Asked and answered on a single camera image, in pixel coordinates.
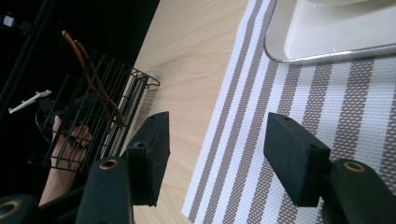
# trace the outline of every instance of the white tray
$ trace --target white tray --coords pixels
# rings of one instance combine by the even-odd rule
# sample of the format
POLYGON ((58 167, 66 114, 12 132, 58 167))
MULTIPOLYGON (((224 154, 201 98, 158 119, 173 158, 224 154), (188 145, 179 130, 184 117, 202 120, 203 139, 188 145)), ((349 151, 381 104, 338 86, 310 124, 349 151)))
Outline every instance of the white tray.
POLYGON ((277 0, 265 43, 279 62, 318 63, 396 52, 396 1, 329 6, 277 0))

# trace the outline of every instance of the light wood surface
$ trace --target light wood surface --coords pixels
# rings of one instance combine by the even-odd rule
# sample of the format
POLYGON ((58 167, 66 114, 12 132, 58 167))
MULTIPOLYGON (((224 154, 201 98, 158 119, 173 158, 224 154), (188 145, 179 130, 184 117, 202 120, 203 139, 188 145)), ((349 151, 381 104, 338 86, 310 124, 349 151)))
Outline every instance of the light wood surface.
POLYGON ((161 87, 146 91, 130 136, 146 117, 169 111, 171 156, 158 205, 135 206, 137 224, 190 223, 181 209, 247 3, 162 0, 158 6, 134 67, 161 87))

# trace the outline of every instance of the striped placemat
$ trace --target striped placemat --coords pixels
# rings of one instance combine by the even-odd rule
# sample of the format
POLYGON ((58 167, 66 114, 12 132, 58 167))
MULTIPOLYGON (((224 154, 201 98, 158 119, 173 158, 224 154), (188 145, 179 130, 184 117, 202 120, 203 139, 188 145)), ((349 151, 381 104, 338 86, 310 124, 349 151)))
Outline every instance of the striped placemat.
POLYGON ((294 207, 263 156, 268 112, 289 116, 332 149, 374 168, 396 193, 396 57, 289 65, 263 41, 275 6, 250 0, 182 213, 192 223, 321 223, 294 207))

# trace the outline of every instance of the dark background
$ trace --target dark background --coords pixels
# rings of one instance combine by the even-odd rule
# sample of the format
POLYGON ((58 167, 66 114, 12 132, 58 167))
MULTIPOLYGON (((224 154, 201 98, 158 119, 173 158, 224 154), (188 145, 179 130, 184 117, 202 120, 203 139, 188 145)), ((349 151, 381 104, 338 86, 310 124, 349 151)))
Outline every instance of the dark background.
MULTIPOLYGON (((0 15, 11 11, 12 17, 34 23, 44 3, 42 0, 3 0, 0 15)), ((16 107, 21 100, 33 97, 36 91, 50 90, 51 96, 56 97, 67 75, 80 75, 81 67, 63 40, 62 30, 86 47, 134 65, 159 0, 58 0, 54 3, 54 8, 46 11, 49 20, 38 42, 30 47, 31 57, 21 62, 26 67, 21 78, 11 83, 12 91, 4 89, 13 71, 21 71, 21 65, 15 64, 27 35, 0 29, 0 90, 2 97, 9 100, 7 107, 16 107)), ((41 196, 49 169, 28 163, 35 153, 45 154, 50 147, 35 125, 37 109, 38 103, 34 103, 11 115, 0 114, 0 198, 20 193, 37 199, 41 196)), ((85 179, 85 175, 79 175, 75 187, 83 185, 85 179)))

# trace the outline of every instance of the black wire rack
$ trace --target black wire rack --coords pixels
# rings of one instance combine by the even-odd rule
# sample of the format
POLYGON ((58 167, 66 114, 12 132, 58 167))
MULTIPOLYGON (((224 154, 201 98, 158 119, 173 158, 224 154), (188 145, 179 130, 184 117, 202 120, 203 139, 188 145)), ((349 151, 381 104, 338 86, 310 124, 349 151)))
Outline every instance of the black wire rack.
POLYGON ((120 156, 145 89, 160 85, 96 49, 86 64, 80 77, 67 76, 56 99, 39 102, 36 124, 50 146, 29 163, 87 174, 95 161, 120 156))

